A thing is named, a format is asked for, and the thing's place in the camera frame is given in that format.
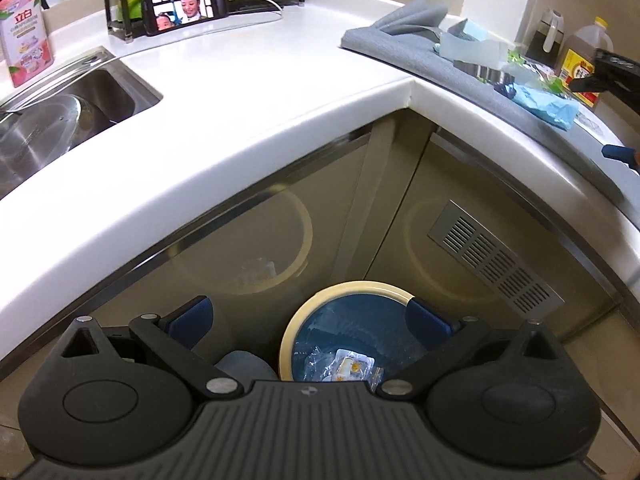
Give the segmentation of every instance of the blue gripper pad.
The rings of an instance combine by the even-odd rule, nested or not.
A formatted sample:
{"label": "blue gripper pad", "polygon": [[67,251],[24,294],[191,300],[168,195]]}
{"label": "blue gripper pad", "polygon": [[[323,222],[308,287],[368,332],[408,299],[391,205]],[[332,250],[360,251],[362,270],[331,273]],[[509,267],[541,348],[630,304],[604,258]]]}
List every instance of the blue gripper pad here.
{"label": "blue gripper pad", "polygon": [[411,298],[407,303],[404,322],[409,332],[430,351],[443,344],[460,328],[457,321],[447,319],[420,298]]}
{"label": "blue gripper pad", "polygon": [[191,350],[213,327],[213,304],[206,296],[197,296],[159,323],[171,338]]}

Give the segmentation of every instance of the stainless steel sink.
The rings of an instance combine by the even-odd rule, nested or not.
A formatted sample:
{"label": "stainless steel sink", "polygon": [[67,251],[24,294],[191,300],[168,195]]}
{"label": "stainless steel sink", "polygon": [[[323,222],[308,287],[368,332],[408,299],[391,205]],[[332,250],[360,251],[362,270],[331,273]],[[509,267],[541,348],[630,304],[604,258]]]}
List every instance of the stainless steel sink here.
{"label": "stainless steel sink", "polygon": [[[99,108],[109,121],[106,125],[107,128],[151,108],[161,99],[157,92],[104,48],[87,52],[37,81],[0,105],[0,198],[7,195],[35,172],[24,175],[15,171],[15,165],[12,165],[6,154],[3,156],[2,137],[11,129],[17,118],[29,113],[35,114],[34,110],[38,109],[39,103],[48,102],[47,100],[53,95],[61,93],[75,95]],[[12,110],[21,111],[19,114],[15,114],[12,113]],[[39,116],[34,121],[41,122]],[[34,130],[36,134],[38,133],[37,129],[36,126]],[[63,153],[98,133],[94,132],[88,136],[71,139]],[[25,152],[30,150],[29,142],[29,139],[25,141]],[[39,165],[37,170],[51,162],[51,157],[43,157],[42,159],[46,162]]]}

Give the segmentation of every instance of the ribbed black surface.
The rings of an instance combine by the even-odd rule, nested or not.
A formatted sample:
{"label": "ribbed black surface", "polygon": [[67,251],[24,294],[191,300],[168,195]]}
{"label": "ribbed black surface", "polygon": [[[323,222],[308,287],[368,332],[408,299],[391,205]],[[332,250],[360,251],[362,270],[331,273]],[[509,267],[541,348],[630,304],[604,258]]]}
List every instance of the ribbed black surface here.
{"label": "ribbed black surface", "polygon": [[378,399],[363,383],[258,382],[239,400],[210,402],[182,439],[148,460],[104,470],[78,470],[41,460],[20,478],[593,480],[598,477],[579,463],[534,472],[473,462],[431,435],[413,405]]}

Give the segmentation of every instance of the trash can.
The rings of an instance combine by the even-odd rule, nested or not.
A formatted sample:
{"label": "trash can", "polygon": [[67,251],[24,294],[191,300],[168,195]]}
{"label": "trash can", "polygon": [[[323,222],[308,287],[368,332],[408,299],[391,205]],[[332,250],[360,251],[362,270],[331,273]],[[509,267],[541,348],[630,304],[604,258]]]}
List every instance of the trash can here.
{"label": "trash can", "polygon": [[331,380],[326,373],[319,379],[318,368],[327,367],[340,350],[373,359],[373,368],[382,368],[385,377],[403,370],[427,352],[404,319],[412,297],[379,282],[347,282],[321,290],[287,326],[280,346],[280,378]]}

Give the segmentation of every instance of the white countertop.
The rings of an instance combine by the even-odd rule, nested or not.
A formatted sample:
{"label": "white countertop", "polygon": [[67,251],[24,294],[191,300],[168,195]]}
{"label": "white countertop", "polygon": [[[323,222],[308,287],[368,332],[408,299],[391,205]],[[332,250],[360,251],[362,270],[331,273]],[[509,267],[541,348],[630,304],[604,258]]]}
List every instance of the white countertop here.
{"label": "white countertop", "polygon": [[[301,156],[406,107],[526,184],[640,298],[640,233],[593,186],[470,102],[338,48],[345,30],[369,25],[397,6],[308,0],[305,7],[287,7],[277,22],[125,57],[163,99],[0,201],[0,359],[182,225]],[[154,41],[167,38],[124,45],[106,34],[100,15],[52,35],[56,64],[99,45],[123,55]],[[251,84],[256,78],[264,84]],[[0,94],[11,90],[1,79]]]}

